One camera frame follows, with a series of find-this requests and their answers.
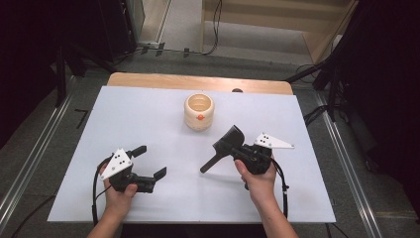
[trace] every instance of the wire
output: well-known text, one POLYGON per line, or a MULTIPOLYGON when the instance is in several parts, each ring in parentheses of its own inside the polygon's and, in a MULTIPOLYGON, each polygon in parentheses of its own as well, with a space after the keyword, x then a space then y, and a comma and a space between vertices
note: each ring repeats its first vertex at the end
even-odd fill
POLYGON ((283 214, 287 218, 287 215, 288 215, 287 190, 289 189, 289 186, 286 185, 283 170, 281 169, 278 162, 275 161, 273 158, 271 158, 271 161, 274 164, 278 175, 281 177, 281 188, 282 188, 282 192, 283 192, 283 214))
POLYGON ((328 110, 328 105, 318 106, 310 113, 303 116, 306 127, 309 126, 309 124, 311 124, 313 121, 315 121, 315 119, 317 119, 326 110, 328 110))
POLYGON ((100 196, 100 195, 102 195, 105 191, 107 191, 109 188, 111 187, 111 185, 109 185, 105 190, 103 190, 103 191, 101 191, 96 197, 95 197, 95 199, 97 200, 98 199, 98 197, 100 196))
POLYGON ((214 32, 214 45, 213 48, 208 52, 208 53, 204 53, 204 56, 210 55, 212 54, 216 49, 217 49, 217 45, 219 44, 219 23, 220 23, 220 16, 222 15, 222 0, 219 1, 219 3, 217 4, 216 10, 214 11, 214 15, 213 15, 213 32, 214 32), (219 10, 219 16, 217 19, 217 26, 216 26, 216 15, 217 15, 217 11, 219 10))
POLYGON ((332 238, 333 236, 331 235, 331 230, 330 230, 329 224, 328 223, 325 223, 325 227, 327 227, 328 238, 332 238))
POLYGON ((93 226, 96 226, 96 224, 98 224, 98 211, 96 209, 96 199, 97 197, 102 194, 103 192, 101 192, 98 196, 96 196, 96 184, 98 181, 98 176, 99 176, 99 172, 101 170, 101 168, 106 164, 109 163, 111 161, 111 158, 114 156, 114 154, 112 154, 112 156, 110 156, 109 158, 105 159, 103 162, 101 162, 99 164, 99 166, 96 168, 96 172, 95 172, 95 177, 93 179, 93 192, 92 192, 92 217, 93 217, 93 226))
POLYGON ((340 227, 338 227, 335 223, 331 223, 334 227, 337 228, 345 237, 349 238, 349 236, 342 230, 340 227))
POLYGON ((54 192, 53 195, 49 196, 49 198, 47 198, 45 201, 43 201, 39 206, 37 206, 37 208, 35 208, 23 221, 22 223, 19 225, 19 227, 15 230, 15 232, 12 234, 11 238, 16 238, 18 237, 19 232, 22 230, 22 228, 24 227, 25 223, 35 214, 37 213, 38 210, 40 210, 43 206, 45 206, 47 203, 49 203, 49 201, 53 200, 56 197, 56 192, 57 190, 54 192))
MULTIPOLYGON (((297 72, 298 72, 298 71, 299 71, 302 67, 304 67, 304 66, 314 66, 314 67, 315 67, 315 69, 318 69, 318 68, 316 68, 315 64, 303 64, 303 65, 299 66, 299 67, 296 69, 295 74, 297 74, 297 72)), ((302 81, 302 82, 304 82, 304 83, 312 83, 312 82, 310 82, 310 81, 305 81, 305 80, 303 80, 302 78, 299 78, 299 80, 300 80, 300 81, 302 81)))

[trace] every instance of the black wall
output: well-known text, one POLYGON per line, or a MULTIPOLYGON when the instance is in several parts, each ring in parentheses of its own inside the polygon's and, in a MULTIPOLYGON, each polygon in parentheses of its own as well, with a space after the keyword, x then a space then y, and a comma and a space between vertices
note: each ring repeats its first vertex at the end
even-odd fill
POLYGON ((375 140, 367 156, 403 183, 420 213, 420 8, 411 0, 360 4, 369 11, 340 55, 340 79, 370 133, 358 136, 375 140))
POLYGON ((0 2, 0 148, 56 86, 50 6, 49 1, 0 2))

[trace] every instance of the wrist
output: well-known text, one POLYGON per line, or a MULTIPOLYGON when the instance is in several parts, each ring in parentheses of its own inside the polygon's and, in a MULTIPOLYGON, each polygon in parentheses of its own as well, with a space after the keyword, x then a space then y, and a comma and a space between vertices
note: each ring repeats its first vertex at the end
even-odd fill
POLYGON ((123 221, 124 217, 113 212, 110 208, 105 208, 102 214, 101 221, 108 225, 119 225, 123 221))
POLYGON ((258 210, 264 209, 265 207, 272 207, 274 204, 277 204, 273 192, 265 195, 251 196, 251 199, 258 210))

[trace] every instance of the metal rail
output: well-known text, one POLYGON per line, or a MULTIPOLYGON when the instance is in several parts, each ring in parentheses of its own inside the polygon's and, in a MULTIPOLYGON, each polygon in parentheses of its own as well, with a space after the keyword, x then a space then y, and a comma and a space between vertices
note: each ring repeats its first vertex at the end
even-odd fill
POLYGON ((73 91, 76 88, 79 80, 72 76, 69 80, 67 97, 64 99, 63 103, 56 108, 52 116, 50 117, 49 122, 44 128, 41 136, 38 138, 37 143, 32 149, 30 155, 26 159, 24 165, 22 166, 19 174, 15 178, 15 181, 9 188, 8 192, 4 196, 0 204, 0 235, 3 233, 7 223, 9 222, 10 217, 12 216, 13 211, 15 210, 20 198, 22 197, 28 183, 31 180, 32 175, 34 174, 38 163, 40 162, 43 154, 49 145, 53 134, 56 128, 59 125, 59 122, 62 119, 62 116, 65 113, 65 110, 68 107, 68 104, 72 98, 73 91))
MULTIPOLYGON (((319 105, 327 105, 325 98, 318 92, 316 92, 316 99, 319 105)), ((327 112, 323 113, 325 124, 327 125, 328 132, 330 133, 334 147, 339 156, 340 163, 343 167, 344 174, 347 178, 347 182, 350 186, 350 190, 358 207, 359 214, 367 230, 367 235, 370 238, 381 238, 379 226, 376 222, 376 218, 368 202, 368 198, 362 188, 361 182, 356 174, 353 167, 352 160, 347 153, 346 146, 340 136, 339 129, 335 122, 333 122, 327 112)))

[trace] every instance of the wooden edge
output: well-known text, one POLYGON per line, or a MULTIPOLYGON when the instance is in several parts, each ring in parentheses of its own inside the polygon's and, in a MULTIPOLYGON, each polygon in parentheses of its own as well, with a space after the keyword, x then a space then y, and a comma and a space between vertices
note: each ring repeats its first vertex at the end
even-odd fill
POLYGON ((210 91, 232 91, 239 88, 250 93, 293 95, 290 83, 285 81, 158 73, 115 72, 111 74, 107 85, 210 91))

